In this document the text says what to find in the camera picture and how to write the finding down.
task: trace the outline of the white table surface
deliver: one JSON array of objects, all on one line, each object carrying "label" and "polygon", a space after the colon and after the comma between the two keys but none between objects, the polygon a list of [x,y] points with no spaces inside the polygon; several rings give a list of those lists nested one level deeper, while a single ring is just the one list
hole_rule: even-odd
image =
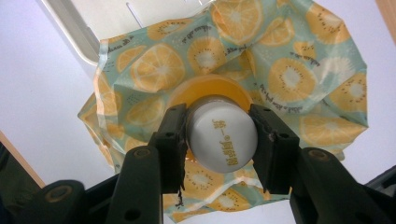
[{"label": "white table surface", "polygon": [[[368,64],[370,129],[345,151],[360,183],[396,165],[396,48],[374,0],[318,0],[343,18]],[[0,131],[46,184],[91,187],[112,170],[77,113],[93,92],[94,67],[74,52],[40,1],[0,2]],[[289,202],[213,213],[182,223],[293,223]]]}]

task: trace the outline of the wooden edge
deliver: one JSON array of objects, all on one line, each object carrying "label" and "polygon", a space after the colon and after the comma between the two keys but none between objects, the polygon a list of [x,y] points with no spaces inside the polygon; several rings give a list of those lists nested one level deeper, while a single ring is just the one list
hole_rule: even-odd
[{"label": "wooden edge", "polygon": [[375,0],[379,11],[388,26],[393,43],[396,44],[396,1],[395,0]]},{"label": "wooden edge", "polygon": [[11,142],[6,138],[6,136],[0,131],[0,142],[8,149],[9,153],[20,163],[23,169],[33,178],[40,188],[44,188],[46,184],[38,176],[35,170],[30,166],[26,159],[21,155],[21,153],[11,144]]}]

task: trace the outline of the white background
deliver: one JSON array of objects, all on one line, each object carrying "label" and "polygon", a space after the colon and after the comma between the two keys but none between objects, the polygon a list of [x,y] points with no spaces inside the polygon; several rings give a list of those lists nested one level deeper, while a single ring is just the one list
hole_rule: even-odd
[{"label": "white background", "polygon": [[[374,0],[318,0],[345,20],[368,64],[370,129],[343,164],[366,183],[396,164],[396,48]],[[94,67],[74,52],[39,1],[0,1],[0,130],[47,184],[110,177],[77,113],[93,92]],[[213,213],[182,223],[293,223],[289,202]]]}]

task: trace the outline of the white tray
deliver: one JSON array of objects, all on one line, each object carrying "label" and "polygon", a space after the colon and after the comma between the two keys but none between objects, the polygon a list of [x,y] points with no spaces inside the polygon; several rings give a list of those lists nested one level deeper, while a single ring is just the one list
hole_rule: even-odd
[{"label": "white tray", "polygon": [[190,17],[212,0],[42,0],[87,63],[97,65],[99,40],[159,21]]}]

